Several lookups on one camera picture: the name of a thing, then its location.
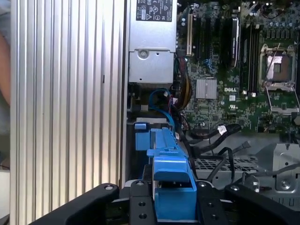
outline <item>aluminum side panel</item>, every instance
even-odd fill
[[[12,0],[10,224],[120,179],[124,0]]]

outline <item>person's arm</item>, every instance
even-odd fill
[[[10,105],[10,48],[0,33],[0,91]]]

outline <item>circuit board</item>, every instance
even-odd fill
[[[297,76],[298,66],[298,43],[299,43],[299,4],[292,4],[283,14],[273,17],[265,17],[260,13],[260,8],[254,2],[242,3],[238,8],[239,29],[239,50],[236,66],[224,68],[222,66],[222,55],[220,48],[224,42],[222,28],[226,18],[231,17],[227,6],[221,6],[218,2],[195,5],[192,13],[195,18],[201,18],[204,29],[201,32],[209,32],[209,59],[194,60],[193,56],[187,57],[188,74],[193,85],[193,95],[184,113],[188,122],[194,130],[212,129],[220,123],[238,123],[243,132],[280,132],[285,128],[290,129],[295,116],[298,115],[297,108],[299,101],[296,91],[267,91],[259,84],[258,72],[254,71],[255,80],[252,88],[255,92],[247,93],[247,85],[243,83],[241,76],[248,77],[248,61],[257,60],[262,70],[267,70],[265,63],[258,61],[261,48],[267,45],[269,48],[293,47],[293,69],[294,76]],[[249,25],[258,28],[257,45],[258,54],[254,58],[247,58],[247,40],[243,39],[243,31]],[[201,79],[217,80],[217,96],[215,99],[199,99],[197,97],[197,81]],[[292,113],[280,113],[271,109],[292,109]]]

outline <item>warning label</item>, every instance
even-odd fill
[[[136,0],[136,20],[171,22],[173,1]]]

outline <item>blue drive bracket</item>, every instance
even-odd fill
[[[153,180],[172,182],[175,187],[155,189],[155,209],[161,220],[195,220],[197,188],[188,163],[188,156],[167,128],[151,129]]]
[[[135,150],[147,151],[150,148],[150,128],[147,123],[135,123]]]

